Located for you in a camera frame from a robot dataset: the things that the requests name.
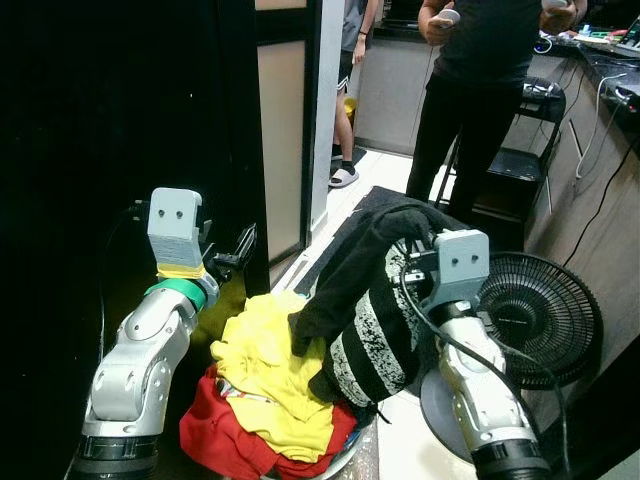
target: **black fan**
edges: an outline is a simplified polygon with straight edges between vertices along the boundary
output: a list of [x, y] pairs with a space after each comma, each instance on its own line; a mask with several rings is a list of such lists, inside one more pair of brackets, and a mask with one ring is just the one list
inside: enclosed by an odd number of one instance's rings
[[[479, 312], [488, 314], [484, 319], [489, 335], [546, 366], [561, 386], [599, 364], [600, 309], [589, 289], [567, 269], [523, 253], [492, 254], [479, 297]], [[507, 374], [520, 388], [553, 387], [531, 362], [505, 355]]]

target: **person's hand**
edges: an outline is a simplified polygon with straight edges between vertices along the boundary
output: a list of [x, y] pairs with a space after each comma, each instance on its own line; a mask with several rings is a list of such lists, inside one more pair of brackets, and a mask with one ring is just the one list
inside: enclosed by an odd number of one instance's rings
[[357, 65], [364, 60], [367, 50], [366, 42], [367, 36], [364, 33], [360, 33], [358, 35], [358, 41], [356, 42], [356, 48], [353, 50], [353, 59], [351, 60], [351, 63], [354, 65]]
[[[444, 8], [453, 8], [455, 4], [453, 2], [447, 3]], [[451, 33], [455, 29], [453, 21], [445, 18], [439, 18], [437, 15], [431, 17], [427, 21], [427, 28], [425, 36], [427, 43], [432, 46], [444, 45], [449, 40]]]
[[578, 11], [573, 2], [563, 8], [550, 8], [540, 14], [540, 30], [549, 35], [558, 35], [569, 30], [576, 21]]

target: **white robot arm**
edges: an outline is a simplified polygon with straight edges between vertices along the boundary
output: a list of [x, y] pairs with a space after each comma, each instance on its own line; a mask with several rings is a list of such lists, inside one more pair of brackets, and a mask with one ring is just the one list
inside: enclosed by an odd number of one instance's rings
[[[547, 478], [549, 466], [529, 419], [503, 381], [505, 357], [475, 312], [489, 275], [488, 237], [477, 230], [445, 231], [433, 250], [411, 257], [418, 270], [405, 282], [427, 276], [433, 281], [430, 295], [414, 306], [446, 339], [438, 342], [439, 368], [453, 392], [452, 408], [478, 478]], [[403, 290], [408, 295], [406, 283]]]
[[201, 204], [189, 190], [158, 188], [152, 194], [147, 233], [160, 281], [120, 324], [114, 347], [96, 370], [66, 479], [152, 478], [172, 375], [189, 348], [197, 314], [217, 302], [219, 284], [230, 278], [218, 267], [241, 270], [255, 245], [252, 226], [235, 254], [204, 260], [196, 223]]

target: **yellow tape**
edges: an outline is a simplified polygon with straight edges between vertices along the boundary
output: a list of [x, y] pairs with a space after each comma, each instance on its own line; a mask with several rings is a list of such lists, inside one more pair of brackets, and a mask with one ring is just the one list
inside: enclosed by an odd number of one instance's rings
[[202, 263], [198, 267], [172, 265], [170, 263], [158, 264], [158, 276], [163, 278], [189, 278], [195, 280], [203, 278], [205, 273], [207, 273], [207, 271]]

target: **metal chair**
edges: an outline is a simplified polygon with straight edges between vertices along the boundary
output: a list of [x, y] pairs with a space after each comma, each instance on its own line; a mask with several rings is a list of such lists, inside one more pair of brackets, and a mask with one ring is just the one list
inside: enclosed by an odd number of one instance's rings
[[[487, 171], [474, 209], [483, 213], [497, 213], [521, 222], [526, 220], [546, 177], [565, 106], [564, 91], [557, 83], [542, 78], [526, 79], [517, 114], [540, 120], [538, 129], [542, 122], [553, 124], [551, 135], [539, 155], [525, 150], [500, 148]], [[457, 135], [451, 155], [446, 161], [444, 180], [435, 200], [436, 206], [442, 201], [451, 169], [456, 165], [459, 144], [460, 134]]]

